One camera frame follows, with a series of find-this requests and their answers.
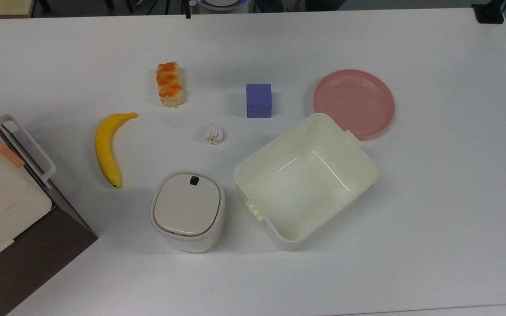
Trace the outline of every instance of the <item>plastic storage box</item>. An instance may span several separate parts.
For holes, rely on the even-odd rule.
[[[326,114],[313,114],[241,162],[241,201],[282,250],[341,211],[378,178],[360,142]]]

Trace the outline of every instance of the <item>container handle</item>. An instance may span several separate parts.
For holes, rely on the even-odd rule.
[[[354,136],[349,130],[346,130],[345,131],[345,134],[347,136],[349,136],[349,138],[355,143],[357,144],[358,147],[361,147],[362,146],[362,143],[360,142],[360,140],[358,140],[358,138],[356,136]]]
[[[50,158],[48,157],[46,152],[44,152],[44,150],[42,150],[42,148],[40,148],[40,146],[36,143],[34,138],[32,136],[30,136],[29,132],[27,132],[25,130],[25,128],[22,127],[14,119],[13,116],[11,116],[9,114],[5,114],[3,116],[0,116],[0,126],[3,126],[5,123],[7,123],[9,121],[14,122],[14,124],[16,124],[18,129],[26,136],[26,138],[29,139],[29,141],[33,144],[34,148],[36,148],[36,150],[38,150],[40,152],[40,155],[42,156],[42,158],[44,158],[44,160],[46,160],[46,162],[48,163],[49,168],[43,174],[40,174],[38,172],[38,170],[36,170],[36,168],[33,168],[34,172],[36,172],[36,174],[38,175],[38,178],[40,178],[40,180],[42,180],[42,182],[46,182],[48,179],[50,179],[51,176],[53,176],[56,173],[56,165],[54,164],[54,162],[52,162],[52,160],[50,160]]]
[[[261,212],[261,210],[259,210],[257,205],[255,205],[255,202],[252,200],[245,202],[245,206],[249,208],[249,210],[253,213],[253,215],[255,215],[255,217],[257,217],[258,220],[265,219],[265,215]]]

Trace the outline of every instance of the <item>pink plate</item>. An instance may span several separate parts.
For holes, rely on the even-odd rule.
[[[360,70],[332,72],[314,92],[314,110],[329,115],[362,140],[377,136],[394,118],[395,102],[386,84]]]

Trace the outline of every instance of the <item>white plastic container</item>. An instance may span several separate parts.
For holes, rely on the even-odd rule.
[[[372,185],[378,168],[349,131],[317,113],[241,162],[233,178],[271,240],[290,250]]]
[[[219,183],[205,174],[178,171],[157,187],[150,219],[155,230],[183,251],[205,252],[220,238],[225,196]]]

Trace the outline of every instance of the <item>crumpled paper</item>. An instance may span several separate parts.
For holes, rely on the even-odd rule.
[[[206,136],[208,142],[214,145],[219,144],[224,138],[224,132],[221,130],[221,127],[213,123],[208,126],[204,135]]]

